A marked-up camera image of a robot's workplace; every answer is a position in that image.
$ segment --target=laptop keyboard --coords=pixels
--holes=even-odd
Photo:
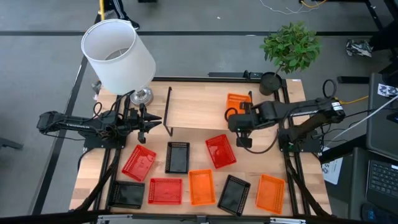
[[[398,167],[394,169],[391,164],[371,160],[370,169],[370,189],[398,197]]]

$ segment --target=paper sheet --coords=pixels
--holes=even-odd
[[[329,150],[329,147],[324,147],[322,151],[324,152],[327,150]],[[323,179],[331,184],[337,185],[342,163],[343,158],[338,158],[334,161],[322,164]]]
[[[379,83],[379,88],[377,88],[378,95],[381,96],[395,96],[398,94],[398,88],[387,86]]]

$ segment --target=white lampshade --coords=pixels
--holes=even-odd
[[[123,95],[146,87],[156,63],[132,25],[120,19],[101,21],[88,29],[81,50],[104,87]]]

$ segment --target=green leaves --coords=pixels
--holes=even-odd
[[[289,66],[290,66],[290,67],[294,67],[294,66],[296,66],[297,62],[298,62],[297,59],[293,59],[293,60],[291,60],[291,61],[289,62]]]
[[[266,53],[265,60],[273,61],[275,66],[290,73],[301,68],[305,70],[318,57],[320,44],[315,31],[308,31],[303,22],[290,23],[276,34],[264,38],[259,47]]]

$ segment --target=white cable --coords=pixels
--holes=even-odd
[[[314,9],[319,9],[319,4],[318,4],[318,2],[315,1],[315,2],[317,3],[317,7],[312,8],[312,9],[310,9],[310,10],[308,10],[308,11],[300,11],[300,10],[303,8],[303,6],[304,6],[304,5],[302,4],[301,7],[300,7],[300,9],[298,9],[297,11],[292,11],[291,9],[289,9],[288,7],[286,7],[286,9],[289,10],[290,12],[282,12],[282,11],[279,11],[279,10],[273,10],[273,8],[271,8],[271,7],[269,7],[269,6],[266,6],[266,5],[263,3],[262,0],[259,0],[259,1],[261,2],[261,4],[262,4],[264,7],[270,9],[271,11],[273,11],[273,12],[280,12],[280,13],[285,14],[285,15],[299,14],[299,13],[303,13],[303,12],[310,12],[310,11],[312,11],[312,10],[314,10]]]
[[[354,126],[346,129],[345,131],[343,131],[342,133],[338,134],[336,137],[334,137],[325,147],[327,147],[330,143],[332,143],[333,140],[335,140],[336,138],[340,137],[342,134],[346,133],[347,131],[349,131],[350,129],[355,128],[357,125],[361,124],[363,121],[366,121],[367,119],[369,119],[371,116],[373,116],[375,113],[379,112],[381,109],[383,109],[384,107],[386,107],[388,104],[390,104],[391,102],[393,102],[394,100],[398,99],[398,95],[396,97],[394,97],[393,99],[391,99],[390,101],[388,101],[387,103],[384,103],[379,109],[377,109],[375,112],[369,114],[367,117],[365,117],[364,119],[362,119],[360,122],[356,123]]]

